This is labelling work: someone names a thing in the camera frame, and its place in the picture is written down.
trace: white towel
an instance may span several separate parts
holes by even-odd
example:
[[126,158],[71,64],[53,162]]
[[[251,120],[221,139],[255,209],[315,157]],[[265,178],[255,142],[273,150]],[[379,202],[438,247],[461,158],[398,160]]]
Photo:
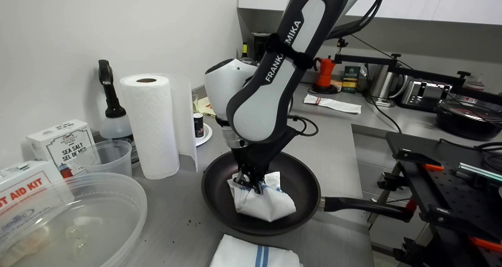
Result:
[[296,212],[291,197],[281,190],[281,173],[272,172],[265,175],[262,195],[234,182],[233,178],[237,175],[233,174],[232,179],[228,180],[237,213],[271,222]]
[[224,235],[209,267],[302,267],[298,255]]
[[309,94],[307,94],[305,99],[303,99],[303,103],[324,106],[341,112],[361,114],[361,106],[358,104],[341,102],[330,98],[316,97]]

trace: stainless steel countertop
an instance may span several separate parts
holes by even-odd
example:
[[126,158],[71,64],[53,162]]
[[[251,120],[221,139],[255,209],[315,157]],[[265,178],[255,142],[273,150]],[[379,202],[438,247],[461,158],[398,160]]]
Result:
[[[353,131],[383,136],[393,130],[392,124],[360,94],[323,96],[362,105],[359,115],[305,105],[302,101],[307,88],[300,85],[296,90],[292,114],[315,121],[319,134],[296,137],[284,151],[312,169],[324,196],[361,198]],[[400,124],[404,133],[434,139],[443,137],[463,144],[480,143],[439,130],[434,125],[433,113],[398,107],[384,111]],[[252,237],[219,223],[202,198],[202,171],[229,148],[215,120],[205,116],[204,122],[213,129],[213,137],[197,149],[199,172],[189,169],[189,159],[184,156],[181,159],[183,169],[162,180],[145,179],[140,168],[133,170],[134,178],[147,194],[148,214],[138,246],[127,266],[209,266],[224,233],[249,242],[290,249],[306,267],[373,266],[366,217],[361,211],[317,212],[300,228],[275,237]]]

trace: paper towel roll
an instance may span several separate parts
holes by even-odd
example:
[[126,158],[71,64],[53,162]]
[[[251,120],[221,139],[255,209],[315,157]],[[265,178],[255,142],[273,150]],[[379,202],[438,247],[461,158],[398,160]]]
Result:
[[122,78],[120,83],[145,177],[161,179],[176,174],[180,161],[169,79],[139,74]]

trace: black spray nozzle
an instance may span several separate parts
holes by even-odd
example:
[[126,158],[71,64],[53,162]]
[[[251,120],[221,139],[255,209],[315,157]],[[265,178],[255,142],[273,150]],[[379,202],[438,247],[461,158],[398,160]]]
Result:
[[113,86],[113,71],[108,60],[101,59],[99,63],[99,81],[103,85],[104,95],[106,95],[106,108],[104,115],[108,118],[118,118],[124,116],[125,109],[118,102],[117,93]]

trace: spray bottle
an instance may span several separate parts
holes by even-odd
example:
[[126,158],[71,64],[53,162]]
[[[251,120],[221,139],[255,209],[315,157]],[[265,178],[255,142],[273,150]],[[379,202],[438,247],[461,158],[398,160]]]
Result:
[[107,140],[125,140],[131,143],[131,164],[134,167],[140,164],[136,145],[134,143],[133,131],[129,123],[129,117],[125,109],[118,102],[117,93],[113,86],[113,71],[108,60],[99,60],[99,81],[103,85],[106,95],[107,108],[104,112],[105,119],[101,124],[99,134]]

